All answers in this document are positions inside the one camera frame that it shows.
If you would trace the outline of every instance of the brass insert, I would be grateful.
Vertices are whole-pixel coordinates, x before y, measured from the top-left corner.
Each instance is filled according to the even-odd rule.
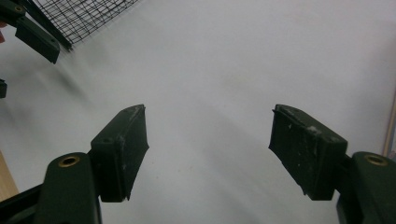
[[[371,164],[374,164],[377,166],[387,166],[388,165],[388,162],[383,157],[380,157],[377,155],[366,155],[366,156],[364,156],[364,159],[366,159]]]
[[[75,165],[78,162],[79,162],[79,157],[70,156],[70,157],[63,158],[61,161],[59,161],[59,166],[60,167],[69,167],[69,166]]]
[[[17,12],[22,12],[22,11],[23,11],[22,7],[15,7],[15,10],[16,10]]]

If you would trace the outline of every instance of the white table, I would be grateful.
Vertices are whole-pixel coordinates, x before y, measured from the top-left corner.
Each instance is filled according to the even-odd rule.
[[[104,223],[336,223],[267,148],[275,104],[381,153],[396,90],[394,1],[144,0],[52,65],[3,29],[0,148],[20,191],[147,107],[132,199]]]

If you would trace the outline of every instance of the wooden board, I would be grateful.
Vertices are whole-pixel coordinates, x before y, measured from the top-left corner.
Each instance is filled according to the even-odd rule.
[[[0,202],[18,194],[17,186],[0,151]]]
[[[390,114],[387,138],[385,140],[383,156],[396,161],[396,94],[394,96],[393,108]]]

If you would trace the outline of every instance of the wire mesh basket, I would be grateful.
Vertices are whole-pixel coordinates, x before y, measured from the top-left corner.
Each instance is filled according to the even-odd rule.
[[[71,43],[76,44],[138,0],[34,0]]]

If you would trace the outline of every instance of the metal screw hole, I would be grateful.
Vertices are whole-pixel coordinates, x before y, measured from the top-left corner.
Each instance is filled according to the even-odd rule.
[[[77,157],[77,156],[66,157],[59,162],[59,166],[60,167],[69,167],[69,166],[75,165],[78,162],[79,162],[79,157]]]
[[[379,156],[376,155],[366,155],[364,157],[364,159],[366,159],[368,162],[370,162],[373,165],[377,165],[377,166],[387,166],[388,162]]]

